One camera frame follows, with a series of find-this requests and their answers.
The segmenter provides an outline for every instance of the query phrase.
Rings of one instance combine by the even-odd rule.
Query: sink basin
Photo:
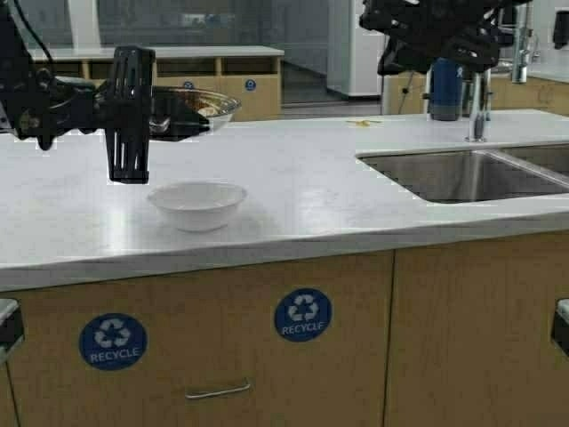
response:
[[[569,145],[519,147],[503,149],[501,152],[544,167],[550,171],[569,176]]]
[[[499,153],[364,157],[361,161],[430,202],[459,204],[569,193],[569,185]]]

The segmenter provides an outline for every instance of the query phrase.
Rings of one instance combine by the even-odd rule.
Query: recycle sticker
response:
[[[85,362],[102,371],[126,369],[137,363],[148,346],[144,327],[125,314],[105,314],[84,327],[79,350]]]
[[[276,307],[275,329],[285,340],[307,342],[324,333],[332,321],[332,304],[316,289],[299,289]]]

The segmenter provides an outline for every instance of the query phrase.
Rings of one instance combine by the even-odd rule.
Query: kitchen island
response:
[[[550,332],[569,298],[569,194],[442,205],[357,157],[559,144],[569,120],[496,112],[483,146],[465,122],[380,120],[152,143],[141,187],[107,181],[100,135],[49,153],[2,136],[0,298],[20,301],[27,332],[9,362],[21,425],[563,422],[569,359]],[[146,195],[190,180],[249,197],[224,229],[173,230]]]

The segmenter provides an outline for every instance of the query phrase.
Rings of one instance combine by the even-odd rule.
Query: cabinet door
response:
[[[555,84],[548,80],[529,78],[524,85],[506,86],[507,109],[540,109],[549,111],[555,95]]]
[[[397,252],[387,427],[565,425],[569,235]]]
[[[0,425],[18,426],[6,365],[0,365]]]
[[[285,262],[16,294],[27,340],[12,367],[24,427],[376,427],[381,419],[392,253]],[[315,288],[330,327],[288,342],[275,309]],[[139,320],[148,349],[103,372],[82,359],[84,326],[105,313]],[[189,401],[187,390],[252,389]]]
[[[276,120],[281,114],[280,75],[222,76],[220,91],[241,101],[236,121]]]
[[[425,76],[414,73],[404,73],[400,76],[386,79],[388,105],[386,114],[421,114],[423,112],[423,94],[425,93]]]
[[[569,116],[569,84],[554,83],[549,112]]]

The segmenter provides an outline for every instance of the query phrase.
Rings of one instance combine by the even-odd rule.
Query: small yellow object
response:
[[[348,123],[353,123],[357,127],[370,127],[372,123],[381,123],[381,122],[373,120],[359,120],[359,121],[348,121]]]

